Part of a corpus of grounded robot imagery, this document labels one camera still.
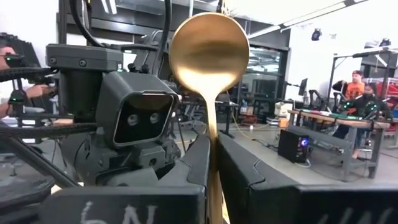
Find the ceiling light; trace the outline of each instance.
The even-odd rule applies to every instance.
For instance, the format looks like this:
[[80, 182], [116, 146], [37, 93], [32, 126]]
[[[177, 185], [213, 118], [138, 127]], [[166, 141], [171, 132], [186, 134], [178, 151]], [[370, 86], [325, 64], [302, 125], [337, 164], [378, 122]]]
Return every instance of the ceiling light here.
[[117, 14], [116, 0], [101, 0], [104, 11], [108, 14]]
[[260, 30], [259, 32], [255, 32], [254, 34], [248, 35], [248, 39], [255, 38], [255, 37], [258, 37], [258, 36], [261, 36], [264, 34], [268, 34], [270, 32], [274, 32], [275, 30], [279, 30], [279, 29], [280, 29], [280, 26], [270, 26], [263, 30]]
[[211, 4], [212, 6], [217, 6], [217, 5], [218, 5], [218, 1], [219, 1], [219, 0], [212, 1], [210, 4]]
[[302, 17], [299, 17], [299, 18], [296, 18], [296, 19], [292, 19], [291, 21], [285, 22], [284, 25], [287, 26], [287, 27], [288, 26], [292, 26], [292, 25], [296, 25], [296, 24], [299, 24], [301, 22], [308, 21], [310, 19], [314, 19], [316, 17], [319, 17], [319, 16], [322, 16], [322, 15], [328, 14], [330, 12], [342, 9], [344, 7], [346, 7], [346, 5], [343, 2], [341, 2], [341, 3], [338, 3], [338, 4], [332, 5], [330, 7], [326, 7], [326, 8], [320, 9], [318, 11], [309, 13], [309, 14], [307, 14], [305, 16], [302, 16]]

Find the camera lens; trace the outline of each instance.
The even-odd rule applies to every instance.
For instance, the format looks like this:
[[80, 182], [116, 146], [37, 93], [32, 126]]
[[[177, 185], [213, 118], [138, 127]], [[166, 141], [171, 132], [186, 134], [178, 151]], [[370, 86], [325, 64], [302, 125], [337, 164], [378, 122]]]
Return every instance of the camera lens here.
[[136, 124], [138, 123], [138, 115], [136, 115], [136, 114], [130, 115], [130, 116], [127, 118], [127, 123], [128, 123], [130, 126], [136, 125]]
[[158, 122], [158, 121], [159, 121], [159, 114], [158, 114], [158, 113], [153, 113], [153, 114], [150, 116], [149, 121], [150, 121], [152, 124]]

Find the computer monitor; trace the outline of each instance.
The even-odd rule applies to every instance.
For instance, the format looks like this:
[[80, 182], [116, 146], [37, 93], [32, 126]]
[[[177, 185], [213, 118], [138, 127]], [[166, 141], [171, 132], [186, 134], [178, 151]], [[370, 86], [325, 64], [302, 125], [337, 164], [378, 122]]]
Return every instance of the computer monitor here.
[[298, 95], [299, 96], [303, 96], [305, 93], [305, 89], [307, 88], [307, 78], [304, 78], [303, 80], [301, 80], [301, 84], [300, 84], [300, 89], [298, 90]]

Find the led light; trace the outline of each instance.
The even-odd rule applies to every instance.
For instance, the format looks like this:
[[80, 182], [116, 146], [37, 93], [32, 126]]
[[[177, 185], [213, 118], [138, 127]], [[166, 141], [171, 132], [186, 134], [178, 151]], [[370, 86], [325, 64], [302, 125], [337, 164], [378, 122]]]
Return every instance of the led light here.
[[263, 30], [260, 30], [259, 32], [255, 32], [253, 34], [248, 35], [248, 39], [255, 38], [255, 37], [258, 37], [258, 36], [261, 36], [264, 34], [268, 34], [270, 32], [274, 32], [275, 30], [279, 30], [279, 29], [280, 29], [280, 26], [270, 26]]
[[300, 141], [300, 145], [302, 147], [307, 147], [309, 145], [309, 143], [310, 142], [309, 142], [309, 140], [307, 138], [302, 138], [301, 141]]
[[284, 25], [287, 26], [287, 27], [288, 26], [292, 26], [292, 25], [296, 25], [296, 24], [299, 24], [301, 22], [308, 21], [310, 19], [314, 19], [316, 17], [328, 14], [329, 12], [333, 12], [333, 11], [342, 9], [344, 7], [346, 7], [346, 5], [343, 2], [341, 2], [341, 3], [338, 3], [338, 4], [332, 5], [330, 7], [326, 7], [326, 8], [320, 9], [318, 11], [309, 13], [309, 14], [307, 14], [305, 16], [302, 16], [302, 17], [299, 17], [299, 18], [296, 18], [296, 19], [292, 19], [291, 21], [285, 22]]

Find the golden spoon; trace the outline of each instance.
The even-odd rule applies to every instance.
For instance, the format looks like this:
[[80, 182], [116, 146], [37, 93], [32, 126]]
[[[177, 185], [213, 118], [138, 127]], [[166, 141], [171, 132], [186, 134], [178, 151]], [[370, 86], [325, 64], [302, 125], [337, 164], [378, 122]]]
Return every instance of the golden spoon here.
[[216, 97], [242, 79], [249, 62], [249, 42], [232, 18], [214, 12], [194, 15], [175, 31], [169, 54], [176, 79], [205, 99], [211, 141], [208, 201], [210, 223], [222, 224], [222, 189], [217, 167]]

